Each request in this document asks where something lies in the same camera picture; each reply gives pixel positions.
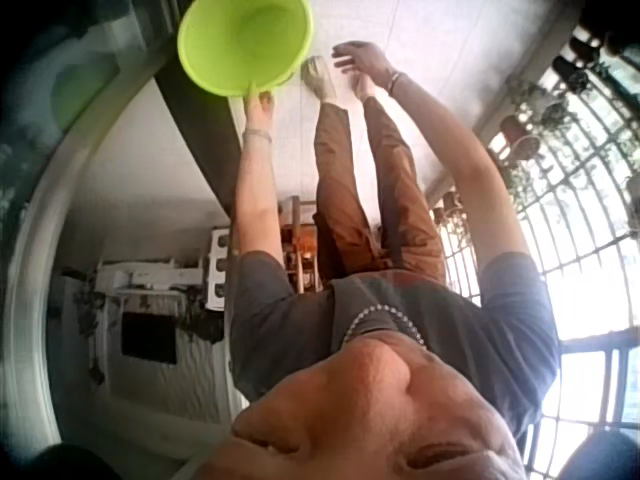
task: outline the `pants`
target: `pants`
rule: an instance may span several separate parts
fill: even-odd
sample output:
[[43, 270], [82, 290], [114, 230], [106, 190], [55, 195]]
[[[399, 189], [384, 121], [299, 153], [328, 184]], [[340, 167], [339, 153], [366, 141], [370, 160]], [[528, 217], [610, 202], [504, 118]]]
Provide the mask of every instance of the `pants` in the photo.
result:
[[375, 98], [364, 103], [378, 179], [382, 241], [358, 200], [349, 116], [323, 103], [315, 137], [318, 167], [318, 269], [323, 283], [360, 272], [398, 268], [446, 284], [442, 243], [416, 181], [413, 156]]

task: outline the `necklace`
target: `necklace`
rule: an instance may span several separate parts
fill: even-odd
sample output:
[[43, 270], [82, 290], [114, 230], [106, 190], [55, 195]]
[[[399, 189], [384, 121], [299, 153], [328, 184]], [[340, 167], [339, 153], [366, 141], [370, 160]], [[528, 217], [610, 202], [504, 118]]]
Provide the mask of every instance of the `necklace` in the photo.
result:
[[396, 324], [396, 326], [403, 333], [413, 338], [416, 342], [418, 342], [418, 344], [422, 348], [426, 350], [426, 347], [424, 345], [424, 339], [422, 338], [422, 335], [420, 335], [420, 332], [418, 331], [416, 326], [413, 324], [413, 322], [411, 322], [411, 320], [409, 320], [407, 316], [404, 313], [400, 312], [398, 309], [394, 307], [390, 307], [389, 305], [381, 305], [381, 304], [372, 305], [370, 307], [365, 308], [358, 314], [356, 318], [354, 318], [354, 320], [351, 322], [351, 325], [349, 325], [349, 328], [347, 329], [347, 333], [344, 334], [344, 338], [342, 339], [342, 345], [340, 346], [340, 348], [344, 347], [349, 341], [353, 340], [353, 332], [355, 331], [358, 324], [362, 320], [364, 320], [364, 318], [367, 317], [367, 315], [377, 311], [388, 312], [389, 316], [391, 317], [393, 322]]

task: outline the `person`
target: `person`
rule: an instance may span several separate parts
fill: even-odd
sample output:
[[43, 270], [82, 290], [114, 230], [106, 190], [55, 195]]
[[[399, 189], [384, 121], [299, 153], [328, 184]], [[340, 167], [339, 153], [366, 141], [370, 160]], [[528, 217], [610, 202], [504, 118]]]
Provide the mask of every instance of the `person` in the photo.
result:
[[[313, 57], [302, 78], [321, 101], [315, 222], [328, 283], [294, 293], [271, 165], [274, 105], [268, 93], [251, 93], [230, 349], [235, 384], [252, 403], [197, 478], [524, 478], [514, 439], [540, 415], [559, 342], [509, 194], [476, 137], [380, 48], [347, 42], [333, 56], [356, 79], [363, 104], [382, 240], [358, 202], [347, 112], [329, 67]], [[411, 116], [455, 181], [482, 307], [446, 287], [411, 151], [376, 85]]]

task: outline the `foot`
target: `foot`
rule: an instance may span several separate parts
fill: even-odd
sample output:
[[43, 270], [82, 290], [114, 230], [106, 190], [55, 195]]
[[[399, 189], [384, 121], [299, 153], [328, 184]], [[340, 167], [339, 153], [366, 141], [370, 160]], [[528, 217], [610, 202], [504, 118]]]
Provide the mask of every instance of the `foot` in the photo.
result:
[[351, 79], [351, 88], [362, 103], [369, 97], [376, 96], [376, 85], [365, 73], [356, 73]]
[[335, 102], [336, 88], [333, 86], [327, 62], [321, 56], [308, 58], [302, 64], [302, 81], [321, 102]]

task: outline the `hand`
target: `hand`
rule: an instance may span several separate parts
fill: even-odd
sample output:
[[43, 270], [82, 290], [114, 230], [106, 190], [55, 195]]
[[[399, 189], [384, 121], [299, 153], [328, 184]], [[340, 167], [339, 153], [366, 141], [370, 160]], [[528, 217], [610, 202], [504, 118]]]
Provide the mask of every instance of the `hand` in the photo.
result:
[[271, 92], [258, 94], [253, 88], [244, 98], [244, 113], [247, 116], [247, 128], [271, 133], [273, 126], [273, 96]]
[[366, 73], [376, 85], [385, 90], [396, 72], [384, 52], [375, 43], [360, 41], [341, 43], [333, 47], [332, 57], [347, 57], [335, 63], [336, 68], [342, 68], [342, 73], [353, 71]]

